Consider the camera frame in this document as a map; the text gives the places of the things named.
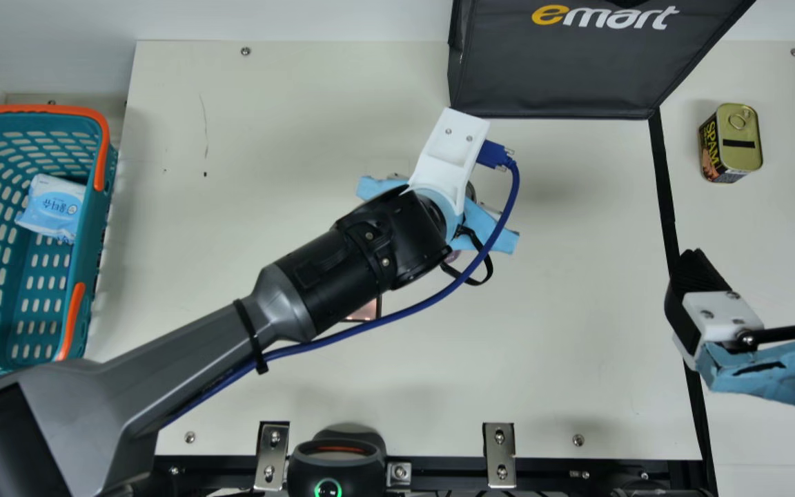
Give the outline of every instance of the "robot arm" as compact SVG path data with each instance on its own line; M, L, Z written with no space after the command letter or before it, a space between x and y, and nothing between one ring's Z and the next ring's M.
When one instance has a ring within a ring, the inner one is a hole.
M795 325L766 328L703 252L679 258L665 314L687 366L710 390L795 405ZM760 349L776 342L785 343Z
M444 115L466 145L438 146L453 158L461 150L473 164L489 126L453 110ZM482 135L467 141L464 127L475 123ZM158 431L231 372L248 361L265 367L262 350L274 342L309 342L438 267L451 252L453 212L433 198L464 191L464 183L426 187L428 195L401 186L365 202L264 267L249 296L118 358L53 362L0 378L0 495L126 494L151 471Z

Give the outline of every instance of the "light blue robot arm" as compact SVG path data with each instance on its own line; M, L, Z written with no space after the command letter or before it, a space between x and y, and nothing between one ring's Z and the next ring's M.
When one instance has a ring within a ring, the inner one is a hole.
M672 268L665 314L687 366L710 390L795 406L795 327L764 327L703 252L685 252ZM759 349L775 342L784 343Z

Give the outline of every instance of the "spam can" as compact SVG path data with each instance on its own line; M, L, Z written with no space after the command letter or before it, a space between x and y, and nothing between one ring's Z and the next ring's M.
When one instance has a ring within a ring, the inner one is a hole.
M756 110L723 104L698 127L701 172L713 183L734 183L763 167L760 123Z

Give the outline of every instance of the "black strap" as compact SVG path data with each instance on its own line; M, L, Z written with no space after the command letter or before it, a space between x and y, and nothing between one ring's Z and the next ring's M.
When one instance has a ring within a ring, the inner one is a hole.
M253 323L250 322L250 316L247 315L247 309L244 307L244 303L240 300L234 300L233 307L235 308L235 312L237 312L237 317L241 319L241 324L244 325L244 329L247 330L247 335L250 336L250 347L253 349L253 359L256 361L256 372L258 374L267 373L268 364L266 364L266 358L263 358L262 347L259 346L259 339L256 338L256 330L253 329Z
M458 230L455 230L457 235L468 235L468 238L471 239L471 242L474 245L474 248L477 249L477 252L483 251L483 243L480 243L480 239L477 238L477 235L474 235L474 230L467 229L464 226L458 227ZM493 276L493 260L489 257L489 254L483 259L483 264L487 267L487 276L484 277L482 281L474 280L473 277L465 280L468 285L471 286L480 286L489 281L490 277ZM449 274L452 277L460 277L461 271L456 270L450 264L441 263L441 269L444 270L444 273Z

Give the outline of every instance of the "blue wet wipes pack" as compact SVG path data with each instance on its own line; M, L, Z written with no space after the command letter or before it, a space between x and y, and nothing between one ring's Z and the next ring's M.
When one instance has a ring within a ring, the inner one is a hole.
M29 184L26 210L14 218L18 226L62 242L75 242L85 186L47 174L36 174Z

